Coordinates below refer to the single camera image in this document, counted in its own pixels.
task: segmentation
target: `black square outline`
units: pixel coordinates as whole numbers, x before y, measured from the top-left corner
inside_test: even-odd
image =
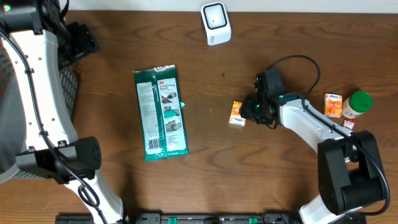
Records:
[[[210,28],[210,27],[209,27],[209,23],[207,22],[207,17],[206,17],[206,11],[205,11],[205,9],[206,9],[207,7],[216,6],[216,5],[220,5],[220,6],[221,6],[221,9],[223,10],[223,15],[224,15],[225,24],[222,25],[222,26]],[[205,6],[205,7],[203,8],[203,13],[204,13],[204,15],[205,15],[205,20],[206,20],[207,28],[209,28],[209,29],[211,29],[211,30],[225,27],[225,26],[227,25],[227,23],[228,23],[228,21],[226,20],[224,7],[223,7],[223,5],[222,5],[221,3],[216,3],[216,4],[211,4],[211,5]]]

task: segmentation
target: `small orange and white box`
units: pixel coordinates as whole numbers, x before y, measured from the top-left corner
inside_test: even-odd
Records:
[[[229,117],[229,123],[235,124],[239,126],[244,126],[246,124],[246,119],[241,117],[239,111],[242,107],[242,102],[234,101],[234,105],[232,106],[231,116]]]
[[[339,118],[343,107],[343,97],[336,94],[325,94],[323,115],[331,118]]]

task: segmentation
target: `instruction picture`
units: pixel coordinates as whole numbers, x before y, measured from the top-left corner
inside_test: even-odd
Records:
[[[175,103],[177,102],[176,92],[162,93],[162,103]]]
[[[166,124],[166,132],[170,133],[173,131],[178,131],[181,128],[181,120],[180,119],[174,119],[172,121],[169,121]]]
[[[172,106],[163,106],[163,114],[164,118],[172,118],[174,116],[180,116],[180,110],[178,107]]]

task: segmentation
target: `wooden table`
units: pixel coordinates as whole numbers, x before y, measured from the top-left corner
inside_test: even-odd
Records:
[[[294,210],[318,194],[317,155],[286,128],[228,124],[233,100],[254,93],[270,63],[292,54],[313,57],[322,77],[309,96],[344,98],[361,89],[373,108],[354,130],[378,141],[392,201],[369,223],[397,223],[398,17],[380,14],[230,13],[232,39],[209,47],[198,12],[76,11],[101,50],[82,60],[75,128],[96,136],[110,186],[132,211],[262,213]],[[132,72],[174,64],[190,155],[144,162],[141,119]],[[306,92],[315,68],[304,59],[277,66],[289,91]],[[378,210],[382,203],[369,210]],[[59,213],[87,211],[53,180],[0,185],[0,223],[53,223]]]

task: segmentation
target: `white wall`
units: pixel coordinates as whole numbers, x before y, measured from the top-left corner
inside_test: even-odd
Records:
[[[61,7],[66,0],[60,0]],[[71,10],[199,11],[212,0],[70,0]],[[236,12],[398,13],[398,0],[222,0]]]

